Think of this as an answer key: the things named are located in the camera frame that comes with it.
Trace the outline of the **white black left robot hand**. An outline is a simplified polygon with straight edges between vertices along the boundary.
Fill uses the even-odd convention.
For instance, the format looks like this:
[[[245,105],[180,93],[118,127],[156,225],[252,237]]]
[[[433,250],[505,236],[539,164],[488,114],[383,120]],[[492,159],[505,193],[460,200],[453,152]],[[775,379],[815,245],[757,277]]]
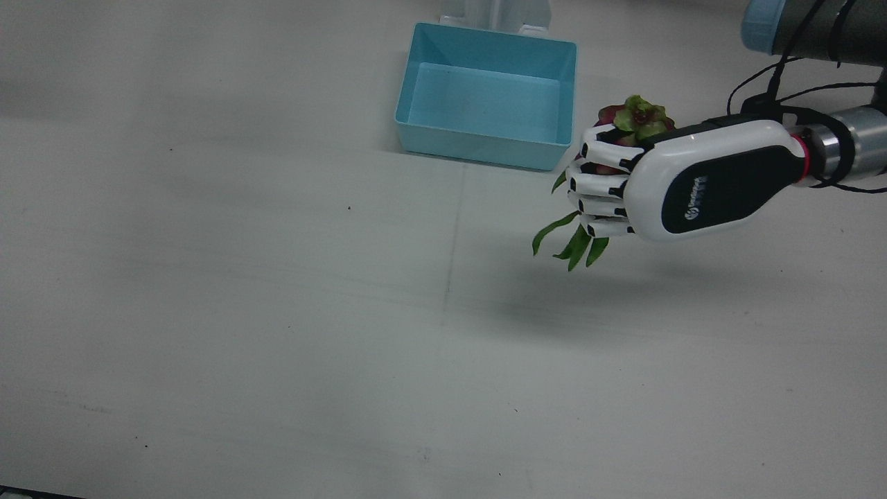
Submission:
[[[781,123],[723,116],[609,144],[612,124],[583,134],[565,170],[568,199],[590,237],[676,241],[744,224],[811,170],[807,145]]]

